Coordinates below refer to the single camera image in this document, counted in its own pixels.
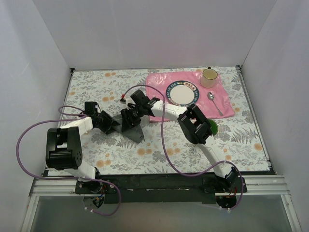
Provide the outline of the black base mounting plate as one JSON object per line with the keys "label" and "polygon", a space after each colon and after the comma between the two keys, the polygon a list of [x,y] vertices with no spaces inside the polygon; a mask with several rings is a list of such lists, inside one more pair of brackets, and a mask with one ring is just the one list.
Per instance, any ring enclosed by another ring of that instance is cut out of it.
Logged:
{"label": "black base mounting plate", "polygon": [[225,185],[213,173],[197,177],[180,174],[100,175],[96,182],[77,181],[76,194],[103,195],[106,204],[122,203],[180,203],[200,202],[233,207],[238,193],[246,193],[245,179],[237,177]]}

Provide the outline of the silver spoon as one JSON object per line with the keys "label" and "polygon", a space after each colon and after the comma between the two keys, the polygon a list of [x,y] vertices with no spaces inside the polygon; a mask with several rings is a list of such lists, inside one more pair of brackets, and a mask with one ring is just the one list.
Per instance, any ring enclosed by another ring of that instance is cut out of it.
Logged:
{"label": "silver spoon", "polygon": [[208,92],[207,96],[208,96],[208,99],[209,99],[210,101],[212,101],[212,103],[214,104],[214,106],[215,106],[215,108],[217,109],[219,115],[220,115],[220,116],[223,116],[223,113],[220,111],[220,109],[218,108],[217,104],[216,104],[215,101],[214,101],[214,95],[213,95],[211,92]]}

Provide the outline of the white plate blue rim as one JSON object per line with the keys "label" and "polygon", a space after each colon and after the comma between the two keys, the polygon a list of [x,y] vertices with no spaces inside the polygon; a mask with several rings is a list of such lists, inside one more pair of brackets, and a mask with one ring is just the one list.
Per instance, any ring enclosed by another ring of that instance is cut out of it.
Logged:
{"label": "white plate blue rim", "polygon": [[168,85],[166,97],[171,104],[176,106],[190,106],[199,99],[198,88],[188,81],[175,81]]}

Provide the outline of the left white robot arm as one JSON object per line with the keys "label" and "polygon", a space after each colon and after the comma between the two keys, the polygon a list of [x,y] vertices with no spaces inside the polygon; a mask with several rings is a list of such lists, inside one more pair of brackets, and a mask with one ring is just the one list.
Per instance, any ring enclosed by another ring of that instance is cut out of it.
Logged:
{"label": "left white robot arm", "polygon": [[105,111],[98,111],[97,102],[84,103],[83,114],[78,120],[60,128],[50,128],[47,132],[46,165],[58,171],[66,171],[77,178],[88,178],[87,189],[92,193],[102,190],[103,182],[97,178],[98,170],[83,159],[81,137],[92,129],[100,129],[105,134],[119,126]]}

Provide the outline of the green bowl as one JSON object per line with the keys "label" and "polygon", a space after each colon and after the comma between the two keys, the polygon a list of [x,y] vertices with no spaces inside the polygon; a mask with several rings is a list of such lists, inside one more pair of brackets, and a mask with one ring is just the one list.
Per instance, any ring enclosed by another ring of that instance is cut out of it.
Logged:
{"label": "green bowl", "polygon": [[212,120],[212,119],[209,119],[209,122],[211,124],[211,131],[212,131],[212,134],[213,136],[215,136],[217,133],[218,133],[218,125],[217,123]]}

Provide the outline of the pink placemat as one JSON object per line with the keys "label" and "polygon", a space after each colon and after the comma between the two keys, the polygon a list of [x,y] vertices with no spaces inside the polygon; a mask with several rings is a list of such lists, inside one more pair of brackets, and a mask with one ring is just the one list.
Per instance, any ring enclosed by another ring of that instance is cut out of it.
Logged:
{"label": "pink placemat", "polygon": [[[168,85],[175,81],[188,81],[193,83],[199,90],[200,96],[195,103],[202,113],[210,119],[227,118],[235,115],[232,109],[229,96],[225,91],[220,76],[218,76],[216,84],[211,88],[205,88],[200,84],[202,72],[164,72],[151,73],[146,78],[146,95],[151,99],[153,97],[163,99],[170,103],[166,97],[166,89]],[[208,99],[208,92],[214,95],[214,101],[217,104],[223,116],[220,116],[212,101]]]}

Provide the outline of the grey cloth napkin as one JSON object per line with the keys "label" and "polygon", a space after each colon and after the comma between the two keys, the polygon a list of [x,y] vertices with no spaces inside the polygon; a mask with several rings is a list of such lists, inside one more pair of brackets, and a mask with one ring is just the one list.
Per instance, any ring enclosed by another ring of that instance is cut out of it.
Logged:
{"label": "grey cloth napkin", "polygon": [[131,129],[128,129],[125,132],[122,132],[122,117],[121,115],[116,115],[112,117],[116,122],[119,123],[119,125],[117,126],[113,126],[113,128],[120,134],[122,134],[124,137],[136,142],[136,143],[140,143],[143,141],[144,139],[144,134],[142,131],[142,128],[140,125],[137,125]]}

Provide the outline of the aluminium frame rail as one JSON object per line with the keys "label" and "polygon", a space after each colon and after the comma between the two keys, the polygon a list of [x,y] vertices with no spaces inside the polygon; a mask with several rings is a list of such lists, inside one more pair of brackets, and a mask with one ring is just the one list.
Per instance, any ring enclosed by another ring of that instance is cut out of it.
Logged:
{"label": "aluminium frame rail", "polygon": [[[297,219],[294,206],[291,200],[290,190],[283,175],[246,175],[244,176],[247,195],[279,195],[281,196],[285,212],[293,232],[300,232],[301,226]],[[77,193],[80,188],[76,180],[34,180],[28,199],[28,207],[22,224],[22,232],[29,232],[32,227],[37,205],[41,196],[87,196],[94,194]]]}

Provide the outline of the cream mug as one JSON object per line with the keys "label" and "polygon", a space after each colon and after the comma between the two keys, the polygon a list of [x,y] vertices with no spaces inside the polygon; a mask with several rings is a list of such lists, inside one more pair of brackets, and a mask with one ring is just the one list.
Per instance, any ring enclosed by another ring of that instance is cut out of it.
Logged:
{"label": "cream mug", "polygon": [[200,84],[205,88],[211,88],[216,84],[218,72],[211,67],[203,70]]}

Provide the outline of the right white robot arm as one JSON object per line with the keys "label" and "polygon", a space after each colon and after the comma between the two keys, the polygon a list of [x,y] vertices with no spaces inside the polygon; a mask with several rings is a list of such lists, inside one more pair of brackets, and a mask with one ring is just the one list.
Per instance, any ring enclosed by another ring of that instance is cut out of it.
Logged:
{"label": "right white robot arm", "polygon": [[123,131],[140,124],[143,116],[175,121],[180,125],[186,139],[197,145],[210,162],[219,188],[229,192],[235,189],[236,181],[239,180],[238,190],[244,190],[240,171],[225,158],[223,151],[215,143],[211,124],[197,105],[182,107],[168,104],[159,98],[149,99],[141,90],[136,90],[129,99],[122,96],[120,101],[126,104],[126,108],[121,110]]}

